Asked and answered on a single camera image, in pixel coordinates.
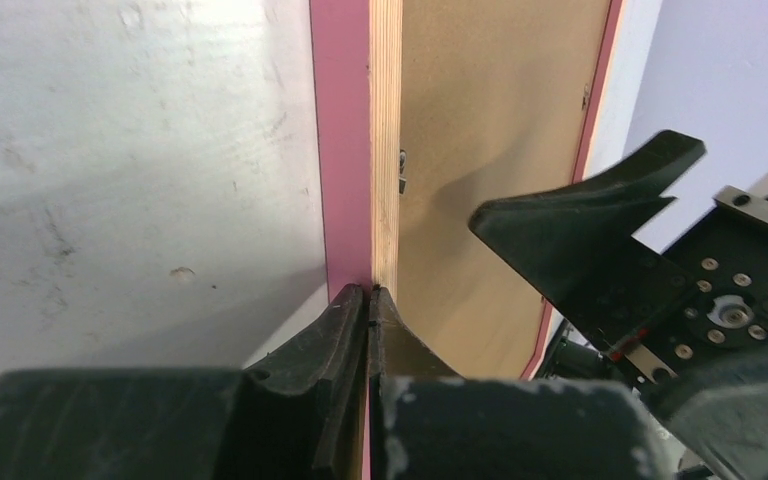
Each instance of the plywood edge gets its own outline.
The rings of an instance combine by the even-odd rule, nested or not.
[[[372,280],[396,298],[402,0],[369,2]]]
[[[602,43],[599,47],[599,58],[596,61],[596,71],[593,74],[593,82],[590,84],[590,98],[587,104],[587,112],[584,116],[584,125],[581,131],[581,140],[578,145],[578,154],[572,171],[571,183],[579,182],[584,176],[585,166],[590,154],[591,143],[593,140],[599,109],[602,105],[603,92],[605,92],[605,81],[608,77],[608,70],[611,66],[613,57],[617,30],[620,25],[620,17],[623,11],[623,5],[629,0],[611,0],[608,7],[608,16],[605,20],[605,33],[602,35]],[[553,315],[554,308],[549,302],[544,302],[543,312],[540,317],[540,327],[537,331],[534,351],[531,359],[525,366],[521,378],[531,379],[540,364],[543,363],[543,356],[546,353],[546,343],[549,338],[549,332],[553,331],[552,320],[557,318]]]

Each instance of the wooden board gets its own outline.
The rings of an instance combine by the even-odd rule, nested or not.
[[[467,229],[571,179],[609,0],[405,0],[399,309],[467,376],[519,377],[543,305]]]
[[[402,0],[369,2],[372,281],[396,296]]]

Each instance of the brown fiberboard panel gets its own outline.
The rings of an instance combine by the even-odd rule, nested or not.
[[[519,377],[540,295],[468,230],[569,183],[609,0],[404,0],[399,310],[466,376]]]

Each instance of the pink board edge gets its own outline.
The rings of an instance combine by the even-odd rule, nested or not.
[[[369,3],[310,1],[328,298],[372,283]]]

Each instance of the round hole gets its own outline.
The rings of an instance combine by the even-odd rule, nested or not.
[[[735,207],[742,207],[749,203],[749,200],[749,195],[738,195],[734,197],[734,200],[732,200],[731,203],[733,203]]]
[[[666,382],[670,379],[670,372],[664,368],[656,368],[652,371],[652,378],[655,379],[655,383]]]

